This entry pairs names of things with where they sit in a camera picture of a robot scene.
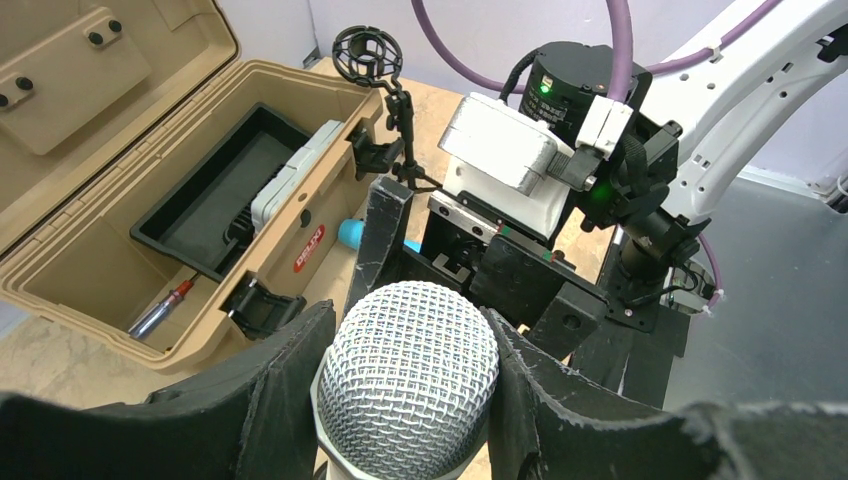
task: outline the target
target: lid panel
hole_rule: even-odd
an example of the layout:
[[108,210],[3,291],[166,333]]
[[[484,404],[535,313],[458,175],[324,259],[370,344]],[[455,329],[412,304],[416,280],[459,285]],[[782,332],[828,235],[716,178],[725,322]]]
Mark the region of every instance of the lid panel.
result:
[[[11,101],[0,108],[0,253],[238,51],[212,0],[7,3],[0,94]],[[100,38],[92,42],[94,32]],[[33,88],[19,88],[19,77]]]

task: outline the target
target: white wall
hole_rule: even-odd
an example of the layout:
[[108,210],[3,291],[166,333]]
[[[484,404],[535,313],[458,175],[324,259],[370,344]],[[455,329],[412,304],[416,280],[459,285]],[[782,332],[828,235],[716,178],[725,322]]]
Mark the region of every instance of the white wall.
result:
[[[454,73],[430,47],[406,0],[310,0],[315,35],[323,54],[351,25],[372,25],[392,34],[404,53],[404,76],[461,93],[482,91]],[[703,28],[732,0],[632,0],[635,58],[662,61]],[[466,65],[503,81],[528,51],[553,40],[609,44],[602,0],[427,0],[430,18],[451,51]],[[814,181],[848,140],[848,77],[838,79],[799,110],[755,158],[767,170]]]
[[242,58],[303,66],[315,49],[309,0],[218,0],[241,44]]

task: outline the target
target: white mesh ball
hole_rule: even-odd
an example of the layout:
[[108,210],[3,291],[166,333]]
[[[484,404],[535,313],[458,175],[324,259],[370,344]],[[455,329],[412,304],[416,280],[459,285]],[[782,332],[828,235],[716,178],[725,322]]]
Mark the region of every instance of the white mesh ball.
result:
[[360,470],[432,479],[471,453],[497,375],[494,333],[471,302],[433,283],[395,283],[365,296],[342,322],[318,412]]

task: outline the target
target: blue tube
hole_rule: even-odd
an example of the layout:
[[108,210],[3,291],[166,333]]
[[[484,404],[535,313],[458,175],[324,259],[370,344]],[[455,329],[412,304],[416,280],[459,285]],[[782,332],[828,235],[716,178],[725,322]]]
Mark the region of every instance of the blue tube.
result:
[[[362,220],[351,218],[343,221],[339,227],[339,241],[354,250],[359,250],[359,244],[362,242],[362,229],[364,227],[365,222]],[[421,251],[421,244],[418,242],[406,240],[403,243],[412,250],[415,250],[416,253]]]

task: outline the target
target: cable connector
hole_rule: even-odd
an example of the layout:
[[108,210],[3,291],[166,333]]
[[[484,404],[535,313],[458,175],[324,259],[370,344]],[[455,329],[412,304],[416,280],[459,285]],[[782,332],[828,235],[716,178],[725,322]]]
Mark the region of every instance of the cable connector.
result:
[[602,152],[604,159],[609,159],[632,115],[633,109],[629,106],[596,96],[577,134],[575,148],[590,146]]

